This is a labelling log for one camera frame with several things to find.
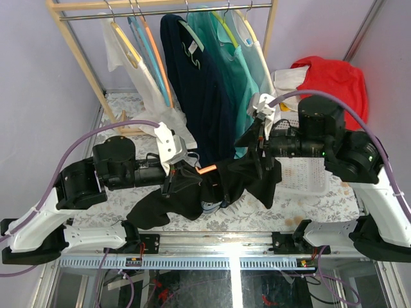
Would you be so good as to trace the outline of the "black t shirt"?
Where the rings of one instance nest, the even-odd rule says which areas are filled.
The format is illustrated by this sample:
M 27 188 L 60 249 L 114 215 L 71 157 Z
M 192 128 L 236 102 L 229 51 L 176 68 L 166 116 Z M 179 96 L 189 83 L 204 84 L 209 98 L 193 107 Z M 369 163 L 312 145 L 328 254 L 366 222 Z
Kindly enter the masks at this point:
M 218 163 L 217 170 L 205 176 L 201 186 L 187 187 L 166 198 L 158 189 L 139 200 L 127 214 L 126 220 L 134 227 L 149 230 L 170 222 L 169 213 L 185 217 L 191 221 L 201 214 L 228 207 L 248 191 L 259 200 L 266 209 L 271 209 L 274 202 L 275 187 L 281 181 L 279 167 L 265 169 L 265 158 L 261 159 L 263 177 L 256 180 L 229 170 L 234 160 Z

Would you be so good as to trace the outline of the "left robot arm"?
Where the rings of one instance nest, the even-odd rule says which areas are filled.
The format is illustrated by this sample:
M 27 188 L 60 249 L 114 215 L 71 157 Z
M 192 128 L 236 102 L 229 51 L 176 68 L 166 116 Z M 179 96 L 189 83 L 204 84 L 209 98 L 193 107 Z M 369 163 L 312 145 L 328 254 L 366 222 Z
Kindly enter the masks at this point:
M 68 220 L 107 201 L 107 191 L 161 186 L 169 196 L 201 181 L 196 169 L 174 160 L 165 173 L 158 154 L 136 159 L 136 147 L 126 137 L 111 137 L 92 149 L 92 156 L 64 168 L 57 176 L 41 209 L 15 231 L 24 218 L 3 219 L 1 234 L 8 243 L 1 252 L 3 264 L 36 266 L 67 252 L 108 249 L 135 253 L 141 238 L 129 221 L 105 228 L 75 228 Z

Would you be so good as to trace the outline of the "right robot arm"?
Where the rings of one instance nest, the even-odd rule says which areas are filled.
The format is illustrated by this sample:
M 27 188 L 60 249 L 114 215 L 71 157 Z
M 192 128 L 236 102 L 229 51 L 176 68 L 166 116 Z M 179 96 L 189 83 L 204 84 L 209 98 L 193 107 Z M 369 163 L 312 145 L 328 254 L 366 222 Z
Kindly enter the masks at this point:
M 259 101 L 256 120 L 238 141 L 248 152 L 229 170 L 251 177 L 256 197 L 271 199 L 281 158 L 321 158 L 326 171 L 347 183 L 366 209 L 366 215 L 344 223 L 305 219 L 292 235 L 279 237 L 277 251 L 352 248 L 375 261 L 410 262 L 410 208 L 370 129 L 347 129 L 344 115 L 351 109 L 321 91 L 309 91 L 300 101 L 298 127 L 279 129 L 268 119 L 271 106 L 267 99 Z

